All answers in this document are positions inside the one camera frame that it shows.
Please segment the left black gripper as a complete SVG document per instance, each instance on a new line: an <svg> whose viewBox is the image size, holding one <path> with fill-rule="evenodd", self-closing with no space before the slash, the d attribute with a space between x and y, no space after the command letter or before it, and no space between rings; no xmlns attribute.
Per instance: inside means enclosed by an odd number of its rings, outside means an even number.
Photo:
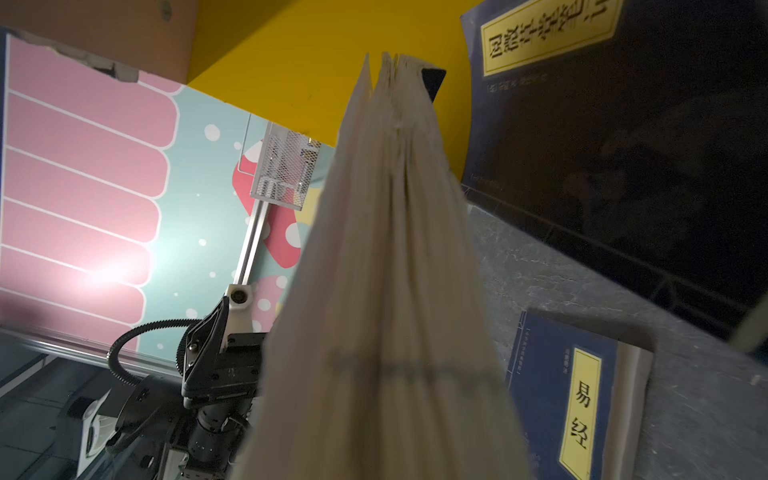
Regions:
<svg viewBox="0 0 768 480"><path fill-rule="evenodd" d="M250 324L250 304L224 296L182 341L181 395L187 408L257 396L267 335Z"/></svg>

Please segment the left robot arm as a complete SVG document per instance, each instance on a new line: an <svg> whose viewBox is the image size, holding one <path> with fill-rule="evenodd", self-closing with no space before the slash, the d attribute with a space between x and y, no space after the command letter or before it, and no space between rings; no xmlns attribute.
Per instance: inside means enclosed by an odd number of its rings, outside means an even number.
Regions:
<svg viewBox="0 0 768 480"><path fill-rule="evenodd" d="M129 330L107 364L120 385L99 399L80 398L79 479L226 479L259 393L265 336L251 324L253 295L233 285L203 319L168 319ZM140 378L120 362L134 338L180 328L176 378Z"/></svg>

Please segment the navy book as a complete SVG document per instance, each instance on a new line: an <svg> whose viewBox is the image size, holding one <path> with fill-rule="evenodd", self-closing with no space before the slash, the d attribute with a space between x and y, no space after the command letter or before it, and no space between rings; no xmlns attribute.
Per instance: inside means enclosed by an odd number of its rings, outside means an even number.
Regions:
<svg viewBox="0 0 768 480"><path fill-rule="evenodd" d="M767 5L486 1L464 183L684 282L767 288Z"/></svg>
<svg viewBox="0 0 768 480"><path fill-rule="evenodd" d="M236 479L530 477L426 69L360 74Z"/></svg>
<svg viewBox="0 0 768 480"><path fill-rule="evenodd" d="M652 352L523 312L506 383L536 479L633 476Z"/></svg>

